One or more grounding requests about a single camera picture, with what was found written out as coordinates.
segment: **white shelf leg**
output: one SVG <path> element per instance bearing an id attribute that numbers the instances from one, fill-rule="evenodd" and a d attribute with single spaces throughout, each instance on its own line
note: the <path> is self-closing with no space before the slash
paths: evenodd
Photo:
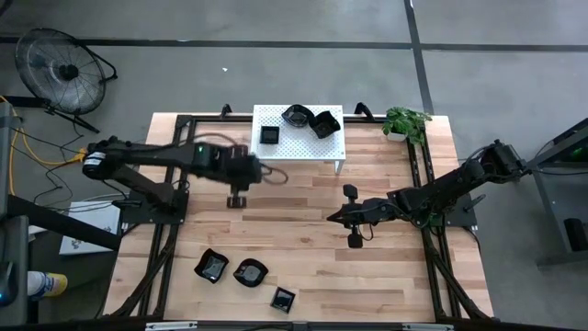
<path id="1" fill-rule="evenodd" d="M 341 174 L 341 169 L 343 169 L 343 162 L 344 161 L 345 160 L 343 160 L 343 161 L 335 161 L 334 162 L 334 172 L 335 172 L 336 175 Z"/>

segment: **pegboard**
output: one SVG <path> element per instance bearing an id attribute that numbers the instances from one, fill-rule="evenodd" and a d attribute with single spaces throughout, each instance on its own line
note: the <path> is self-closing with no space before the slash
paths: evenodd
<path id="1" fill-rule="evenodd" d="M 251 152 L 262 160 L 345 160 L 345 128 L 342 106 L 306 106 L 314 115 L 328 110 L 341 130 L 319 139 L 309 125 L 296 128 L 282 119 L 290 105 L 255 105 L 251 129 Z M 261 127 L 279 127 L 278 144 L 260 143 Z"/>

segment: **wooden tabletop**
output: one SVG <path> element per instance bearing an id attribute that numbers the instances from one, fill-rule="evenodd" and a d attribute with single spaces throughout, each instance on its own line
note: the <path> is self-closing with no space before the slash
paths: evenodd
<path id="1" fill-rule="evenodd" d="M 176 115 L 153 114 L 147 143 L 169 143 Z M 199 123 L 197 134 L 216 131 L 248 143 L 250 127 L 250 123 Z M 448 118 L 434 116 L 427 123 L 427 134 L 435 174 L 441 176 L 457 167 Z M 210 141 L 222 143 L 217 138 Z M 406 143 L 387 141 L 376 124 L 346 124 L 345 144 L 346 161 L 340 176 L 334 174 L 332 163 L 272 164 L 288 172 L 288 184 L 252 186 L 244 210 L 226 209 L 226 185 L 190 177 L 190 202 L 175 249 L 165 318 L 433 321 L 423 242 L 417 229 L 403 221 L 381 223 L 374 227 L 374 239 L 364 242 L 363 249 L 350 249 L 346 240 L 349 231 L 325 220 L 346 202 L 343 184 L 356 185 L 360 200 L 412 187 Z M 164 171 L 161 167 L 141 168 L 156 181 L 164 180 Z M 123 238 L 105 314 L 120 307 L 145 273 L 153 227 L 141 225 Z M 363 232 L 368 235 L 368 228 Z M 447 229 L 447 240 L 457 279 L 482 311 L 492 315 L 475 241 L 456 228 Z M 193 271 L 207 248 L 231 261 L 216 284 Z M 232 276 L 248 257 L 269 268 L 263 284 L 256 288 L 244 287 Z M 446 284 L 441 280 L 439 284 L 449 311 Z M 277 286 L 296 293 L 289 314 L 269 306 Z M 158 287 L 159 276 L 152 300 Z"/>

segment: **electric fan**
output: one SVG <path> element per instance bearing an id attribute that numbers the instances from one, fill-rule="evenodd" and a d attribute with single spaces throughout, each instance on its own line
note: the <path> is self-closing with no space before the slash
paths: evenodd
<path id="1" fill-rule="evenodd" d="M 110 77 L 105 77 L 100 62 L 112 68 Z M 93 111 L 104 99 L 107 81 L 117 78 L 112 64 L 80 40 L 55 29 L 33 29 L 20 38 L 16 64 L 20 78 L 37 99 L 9 97 L 14 106 L 43 107 L 50 114 L 97 131 L 79 115 Z"/>

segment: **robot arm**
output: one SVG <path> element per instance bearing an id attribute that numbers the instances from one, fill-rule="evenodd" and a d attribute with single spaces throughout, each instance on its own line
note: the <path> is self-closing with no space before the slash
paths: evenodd
<path id="1" fill-rule="evenodd" d="M 88 145 L 83 172 L 92 179 L 116 180 L 144 195 L 158 209 L 173 206 L 172 184 L 154 183 L 126 165 L 175 166 L 197 177 L 228 184 L 232 196 L 227 203 L 234 208 L 245 204 L 244 198 L 238 197 L 239 191 L 246 191 L 262 180 L 262 165 L 248 154 L 246 145 L 185 142 L 160 146 L 123 142 L 114 136 Z"/>
<path id="2" fill-rule="evenodd" d="M 345 185 L 343 192 L 349 202 L 329 216 L 327 221 L 351 229 L 349 247 L 360 248 L 363 244 L 358 226 L 361 224 L 377 225 L 382 221 L 402 219 L 423 227 L 430 217 L 450 211 L 459 197 L 478 186 L 486 182 L 507 183 L 529 173 L 525 160 L 518 156 L 515 149 L 496 140 L 474 152 L 462 166 L 450 173 L 421 188 L 388 192 L 386 199 L 371 198 L 361 204 L 356 203 L 357 188 Z"/>

